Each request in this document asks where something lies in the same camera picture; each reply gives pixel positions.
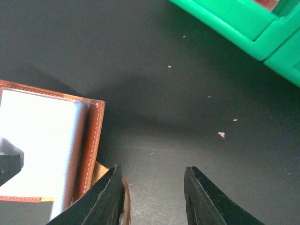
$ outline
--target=floor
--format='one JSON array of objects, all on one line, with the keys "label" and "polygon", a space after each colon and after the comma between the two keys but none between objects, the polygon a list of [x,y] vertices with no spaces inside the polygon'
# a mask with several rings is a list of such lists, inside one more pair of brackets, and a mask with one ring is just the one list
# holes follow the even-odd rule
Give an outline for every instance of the floor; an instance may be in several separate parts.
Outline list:
[{"label": "floor", "polygon": [[[132,225],[187,224],[187,166],[265,224],[300,224],[300,89],[166,0],[3,0],[0,16],[0,79],[107,102],[98,161],[122,165]],[[0,205],[1,224],[26,210]]]}]

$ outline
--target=green container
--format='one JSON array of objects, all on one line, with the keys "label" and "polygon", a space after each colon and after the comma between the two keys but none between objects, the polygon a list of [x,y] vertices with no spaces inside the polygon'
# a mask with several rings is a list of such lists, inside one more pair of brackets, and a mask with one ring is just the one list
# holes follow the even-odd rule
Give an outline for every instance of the green container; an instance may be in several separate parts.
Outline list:
[{"label": "green container", "polygon": [[300,0],[170,0],[300,87]]},{"label": "green container", "polygon": [[269,12],[253,0],[170,0],[257,60],[269,57],[300,27],[300,0]]},{"label": "green container", "polygon": [[281,45],[264,64],[300,87],[300,29]]}]

